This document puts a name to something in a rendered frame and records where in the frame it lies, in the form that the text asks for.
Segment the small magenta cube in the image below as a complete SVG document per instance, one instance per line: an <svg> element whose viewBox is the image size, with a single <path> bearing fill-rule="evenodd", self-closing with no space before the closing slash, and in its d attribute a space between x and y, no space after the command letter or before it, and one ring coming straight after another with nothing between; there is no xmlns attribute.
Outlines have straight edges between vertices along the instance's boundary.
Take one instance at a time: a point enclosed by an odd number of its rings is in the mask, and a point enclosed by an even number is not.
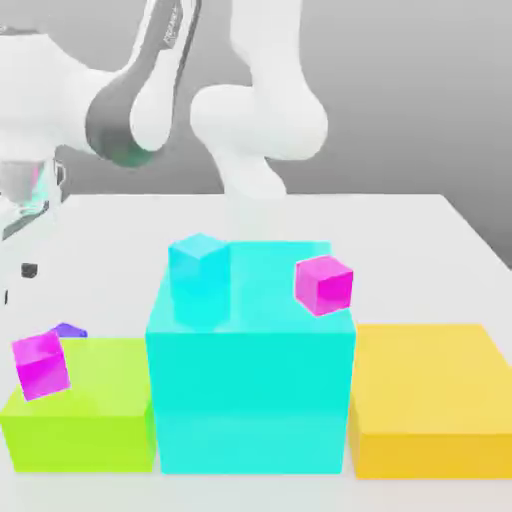
<svg viewBox="0 0 512 512"><path fill-rule="evenodd" d="M295 266L295 298L315 316L351 305L353 270L332 255L299 261Z"/></svg>
<svg viewBox="0 0 512 512"><path fill-rule="evenodd" d="M14 341L11 348L26 401L71 387L63 347L54 330Z"/></svg>

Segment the large green box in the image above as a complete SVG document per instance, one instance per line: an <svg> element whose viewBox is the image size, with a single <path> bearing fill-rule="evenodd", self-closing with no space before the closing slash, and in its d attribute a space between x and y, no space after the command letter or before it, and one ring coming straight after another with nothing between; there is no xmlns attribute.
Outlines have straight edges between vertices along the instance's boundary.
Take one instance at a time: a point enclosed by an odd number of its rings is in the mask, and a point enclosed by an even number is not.
<svg viewBox="0 0 512 512"><path fill-rule="evenodd" d="M0 426L18 472L145 473L156 454L145 342L68 338L70 388L33 401L15 389Z"/></svg>

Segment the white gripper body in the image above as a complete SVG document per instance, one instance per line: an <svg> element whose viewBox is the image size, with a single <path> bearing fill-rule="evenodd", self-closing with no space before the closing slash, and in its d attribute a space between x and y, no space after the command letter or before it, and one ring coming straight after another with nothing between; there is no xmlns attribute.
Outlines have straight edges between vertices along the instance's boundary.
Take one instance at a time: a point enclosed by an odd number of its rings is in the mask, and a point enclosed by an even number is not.
<svg viewBox="0 0 512 512"><path fill-rule="evenodd" d="M42 207L22 209L0 196L0 276L9 276L22 256L47 234L61 198Z"/></svg>

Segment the small purple cube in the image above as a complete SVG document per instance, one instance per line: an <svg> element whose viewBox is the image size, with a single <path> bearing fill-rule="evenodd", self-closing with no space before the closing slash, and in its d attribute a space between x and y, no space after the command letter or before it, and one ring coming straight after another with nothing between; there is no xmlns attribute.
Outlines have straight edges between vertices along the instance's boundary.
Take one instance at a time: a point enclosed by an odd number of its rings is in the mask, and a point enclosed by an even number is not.
<svg viewBox="0 0 512 512"><path fill-rule="evenodd" d="M88 333L85 329L76 327L69 323L59 323L50 329L59 338L87 338Z"/></svg>

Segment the small cyan cube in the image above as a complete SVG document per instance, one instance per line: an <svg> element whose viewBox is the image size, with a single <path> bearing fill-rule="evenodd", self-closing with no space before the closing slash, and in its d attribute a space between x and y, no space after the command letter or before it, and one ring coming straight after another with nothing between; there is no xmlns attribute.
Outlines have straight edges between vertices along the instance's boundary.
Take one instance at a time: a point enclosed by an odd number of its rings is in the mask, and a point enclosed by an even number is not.
<svg viewBox="0 0 512 512"><path fill-rule="evenodd" d="M213 330L229 317L231 247L197 233L168 249L170 290L175 318L197 330Z"/></svg>

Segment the large yellow box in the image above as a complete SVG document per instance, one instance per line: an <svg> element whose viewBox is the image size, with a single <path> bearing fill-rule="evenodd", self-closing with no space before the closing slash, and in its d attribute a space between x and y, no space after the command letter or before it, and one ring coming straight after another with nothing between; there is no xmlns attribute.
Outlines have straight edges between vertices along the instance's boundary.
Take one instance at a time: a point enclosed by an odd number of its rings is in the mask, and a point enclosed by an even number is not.
<svg viewBox="0 0 512 512"><path fill-rule="evenodd" d="M360 479L512 480L512 366L477 324L361 324L348 440Z"/></svg>

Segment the large cyan box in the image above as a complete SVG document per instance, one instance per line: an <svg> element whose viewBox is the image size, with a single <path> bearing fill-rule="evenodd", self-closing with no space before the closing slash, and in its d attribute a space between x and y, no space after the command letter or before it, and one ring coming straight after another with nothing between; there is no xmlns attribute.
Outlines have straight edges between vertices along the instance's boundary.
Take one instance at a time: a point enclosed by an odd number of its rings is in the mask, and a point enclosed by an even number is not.
<svg viewBox="0 0 512 512"><path fill-rule="evenodd" d="M169 267L145 341L161 469L171 475L337 474L356 340L351 313L294 295L324 241L233 241L230 310L213 330L176 320Z"/></svg>

